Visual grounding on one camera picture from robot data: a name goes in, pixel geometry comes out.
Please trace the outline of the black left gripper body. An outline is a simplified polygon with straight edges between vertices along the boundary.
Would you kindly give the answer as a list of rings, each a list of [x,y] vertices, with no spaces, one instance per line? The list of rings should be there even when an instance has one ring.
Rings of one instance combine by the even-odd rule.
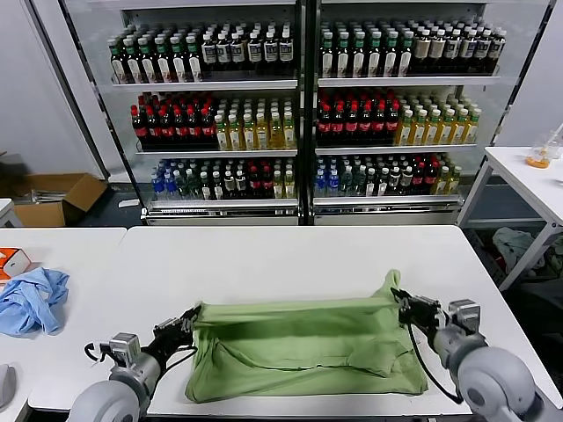
[[[155,327],[153,336],[153,340],[143,347],[143,352],[152,356],[159,365],[166,365],[179,348],[191,346],[194,342],[192,331],[183,331],[179,327]]]

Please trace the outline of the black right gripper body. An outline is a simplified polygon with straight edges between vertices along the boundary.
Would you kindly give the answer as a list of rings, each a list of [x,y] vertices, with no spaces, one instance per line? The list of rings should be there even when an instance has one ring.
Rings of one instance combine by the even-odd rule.
[[[437,300],[420,297],[418,302],[407,304],[406,313],[398,313],[402,324],[415,325],[420,330],[434,330],[440,324],[441,304]]]

